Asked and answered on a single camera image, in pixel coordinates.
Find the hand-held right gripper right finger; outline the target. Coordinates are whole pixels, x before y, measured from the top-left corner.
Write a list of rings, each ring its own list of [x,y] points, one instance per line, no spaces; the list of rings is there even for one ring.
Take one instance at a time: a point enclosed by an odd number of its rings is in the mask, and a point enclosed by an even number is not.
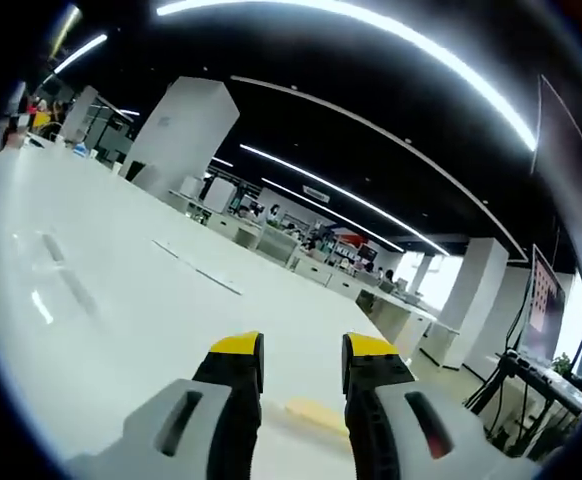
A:
[[[532,479],[540,470],[491,445],[475,414],[416,380],[383,339],[343,335],[342,388],[359,479]]]

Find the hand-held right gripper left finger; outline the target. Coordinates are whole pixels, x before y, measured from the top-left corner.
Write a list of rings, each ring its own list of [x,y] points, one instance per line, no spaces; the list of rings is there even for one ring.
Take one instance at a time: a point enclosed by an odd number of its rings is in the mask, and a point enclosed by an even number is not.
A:
[[[262,423],[264,336],[216,342],[190,379],[133,411],[121,437],[68,461],[73,479],[248,479]]]

